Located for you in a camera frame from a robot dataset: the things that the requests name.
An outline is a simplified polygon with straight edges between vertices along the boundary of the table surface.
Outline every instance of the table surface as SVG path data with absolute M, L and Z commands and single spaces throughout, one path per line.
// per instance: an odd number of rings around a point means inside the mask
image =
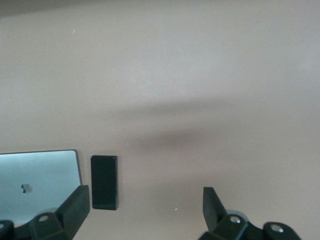
M 0 153 L 118 156 L 76 240 L 195 240 L 203 187 L 320 239 L 320 2 L 0 2 Z

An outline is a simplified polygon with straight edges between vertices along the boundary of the metal screw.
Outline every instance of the metal screw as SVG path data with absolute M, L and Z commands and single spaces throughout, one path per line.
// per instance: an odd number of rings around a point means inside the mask
M 284 229 L 277 224 L 272 224 L 271 229 L 277 233 L 283 233 Z
M 241 223 L 240 218 L 238 218 L 237 216 L 231 216 L 230 221 L 233 222 L 234 224 Z
M 44 222 L 45 220 L 48 220 L 49 216 L 48 215 L 43 215 L 39 218 L 39 222 Z

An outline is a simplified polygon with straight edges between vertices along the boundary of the black plastic bracket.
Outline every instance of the black plastic bracket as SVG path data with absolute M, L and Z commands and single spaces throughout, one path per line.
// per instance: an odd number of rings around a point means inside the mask
M 239 215 L 228 214 L 212 187 L 203 189 L 203 216 L 208 232 L 199 240 L 301 240 L 283 223 L 267 222 L 260 229 Z

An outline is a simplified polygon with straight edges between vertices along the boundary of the beige surface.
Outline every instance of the beige surface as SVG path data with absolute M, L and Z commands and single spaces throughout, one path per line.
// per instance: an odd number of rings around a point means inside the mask
M 320 239 L 320 1 L 173 2 L 1 1 L 0 152 L 119 156 L 77 240 L 196 240 L 203 186 Z

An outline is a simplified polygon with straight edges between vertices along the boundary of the laptop lid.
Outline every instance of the laptop lid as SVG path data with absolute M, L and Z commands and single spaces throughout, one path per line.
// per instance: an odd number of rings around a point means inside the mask
M 81 184 L 75 150 L 0 154 L 0 220 L 54 212 Z

